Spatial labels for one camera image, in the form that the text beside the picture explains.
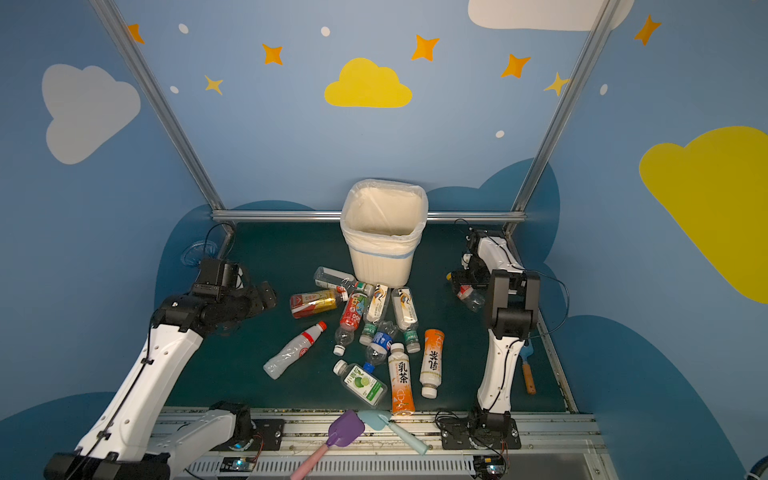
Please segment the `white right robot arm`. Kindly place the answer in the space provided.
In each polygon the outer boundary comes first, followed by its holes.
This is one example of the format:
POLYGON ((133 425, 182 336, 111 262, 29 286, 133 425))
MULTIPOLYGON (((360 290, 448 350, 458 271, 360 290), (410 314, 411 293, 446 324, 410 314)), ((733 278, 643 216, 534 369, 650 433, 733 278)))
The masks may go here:
POLYGON ((517 359, 536 330, 540 275, 514 258, 507 240, 471 228, 462 267, 447 275, 454 295, 482 311, 489 335, 483 379, 476 396, 472 430, 511 434, 511 390, 517 359))

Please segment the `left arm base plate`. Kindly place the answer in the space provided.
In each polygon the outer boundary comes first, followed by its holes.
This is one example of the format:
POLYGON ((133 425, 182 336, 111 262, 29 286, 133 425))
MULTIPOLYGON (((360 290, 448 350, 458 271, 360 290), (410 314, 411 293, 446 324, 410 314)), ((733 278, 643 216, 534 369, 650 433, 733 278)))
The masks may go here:
POLYGON ((251 419, 246 425, 237 420, 233 436, 213 448, 216 452, 278 451, 281 446, 285 421, 280 419, 251 419))

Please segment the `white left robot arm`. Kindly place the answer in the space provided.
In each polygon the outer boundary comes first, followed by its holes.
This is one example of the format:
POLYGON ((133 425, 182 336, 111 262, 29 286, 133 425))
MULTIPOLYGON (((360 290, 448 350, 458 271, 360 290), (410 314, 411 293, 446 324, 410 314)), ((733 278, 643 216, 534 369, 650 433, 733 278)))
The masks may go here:
POLYGON ((101 417, 71 453, 57 453, 47 479, 173 479, 210 450, 246 447, 255 432, 245 404, 220 401, 156 443, 150 436, 173 387, 204 339, 275 308, 268 282, 252 284, 234 262, 204 259, 190 290, 153 313, 146 342, 101 417))

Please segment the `small clear red label bottle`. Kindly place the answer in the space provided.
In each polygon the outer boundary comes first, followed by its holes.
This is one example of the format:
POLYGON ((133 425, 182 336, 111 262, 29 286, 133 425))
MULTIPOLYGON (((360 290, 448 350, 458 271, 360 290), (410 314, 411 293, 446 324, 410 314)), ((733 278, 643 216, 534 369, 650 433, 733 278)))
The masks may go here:
POLYGON ((457 297, 472 312, 481 311, 485 305, 485 297, 483 294, 471 285, 461 285, 457 297))

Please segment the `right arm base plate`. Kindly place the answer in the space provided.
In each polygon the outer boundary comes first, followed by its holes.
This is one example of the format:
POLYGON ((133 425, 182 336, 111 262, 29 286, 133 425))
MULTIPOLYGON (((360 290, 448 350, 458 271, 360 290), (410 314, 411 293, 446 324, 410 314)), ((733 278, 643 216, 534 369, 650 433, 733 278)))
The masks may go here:
POLYGON ((444 450, 519 450, 520 432, 514 419, 506 426, 488 428, 466 417, 440 415, 435 418, 444 450))

